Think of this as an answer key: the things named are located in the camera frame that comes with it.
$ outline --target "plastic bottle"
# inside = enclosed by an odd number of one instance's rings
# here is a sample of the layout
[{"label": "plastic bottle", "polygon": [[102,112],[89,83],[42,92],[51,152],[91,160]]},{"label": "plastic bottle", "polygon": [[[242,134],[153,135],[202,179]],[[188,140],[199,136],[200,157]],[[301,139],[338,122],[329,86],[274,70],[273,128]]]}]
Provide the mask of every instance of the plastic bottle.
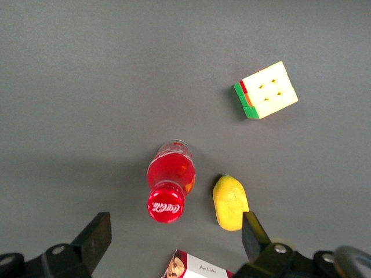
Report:
[{"label": "plastic bottle", "polygon": [[195,167],[187,143],[171,140],[164,144],[147,171],[150,187],[147,208],[150,216],[161,223],[178,220],[195,178]]}]

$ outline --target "yellow fruit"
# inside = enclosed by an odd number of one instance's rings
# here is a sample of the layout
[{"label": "yellow fruit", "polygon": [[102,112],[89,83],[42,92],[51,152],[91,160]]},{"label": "yellow fruit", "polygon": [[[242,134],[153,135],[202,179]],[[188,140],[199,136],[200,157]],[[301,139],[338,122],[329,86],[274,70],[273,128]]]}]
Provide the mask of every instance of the yellow fruit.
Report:
[{"label": "yellow fruit", "polygon": [[249,203],[242,184],[230,175],[222,176],[213,189],[216,218],[228,231],[242,229],[242,213],[249,211]]}]

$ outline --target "red liquid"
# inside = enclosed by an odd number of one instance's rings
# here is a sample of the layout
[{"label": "red liquid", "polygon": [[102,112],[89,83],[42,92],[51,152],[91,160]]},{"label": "red liquid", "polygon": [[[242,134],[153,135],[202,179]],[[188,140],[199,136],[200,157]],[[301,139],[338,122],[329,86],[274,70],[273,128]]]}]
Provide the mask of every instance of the red liquid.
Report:
[{"label": "red liquid", "polygon": [[195,175],[195,167],[189,158],[181,153],[169,153],[150,164],[147,180],[150,188],[161,181],[173,181],[186,195],[194,186]]},{"label": "red liquid", "polygon": [[183,213],[185,196],[195,184],[195,167],[187,144],[174,140],[160,148],[147,171],[147,208],[158,222],[171,223]]}]

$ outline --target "cube sticker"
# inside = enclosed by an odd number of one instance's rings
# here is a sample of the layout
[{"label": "cube sticker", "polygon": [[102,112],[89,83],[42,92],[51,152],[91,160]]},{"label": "cube sticker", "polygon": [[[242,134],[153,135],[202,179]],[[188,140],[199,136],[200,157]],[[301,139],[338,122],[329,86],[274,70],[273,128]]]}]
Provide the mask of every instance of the cube sticker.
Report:
[{"label": "cube sticker", "polygon": [[233,87],[250,119],[262,119],[298,101],[281,61],[242,79]]}]

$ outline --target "red and white box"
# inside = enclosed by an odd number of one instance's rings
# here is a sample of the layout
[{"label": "red and white box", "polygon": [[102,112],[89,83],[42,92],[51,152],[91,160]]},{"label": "red and white box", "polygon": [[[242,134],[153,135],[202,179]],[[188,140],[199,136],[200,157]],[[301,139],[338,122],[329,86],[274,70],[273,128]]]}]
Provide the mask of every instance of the red and white box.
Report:
[{"label": "red and white box", "polygon": [[161,278],[232,278],[233,276],[230,271],[177,249]]}]

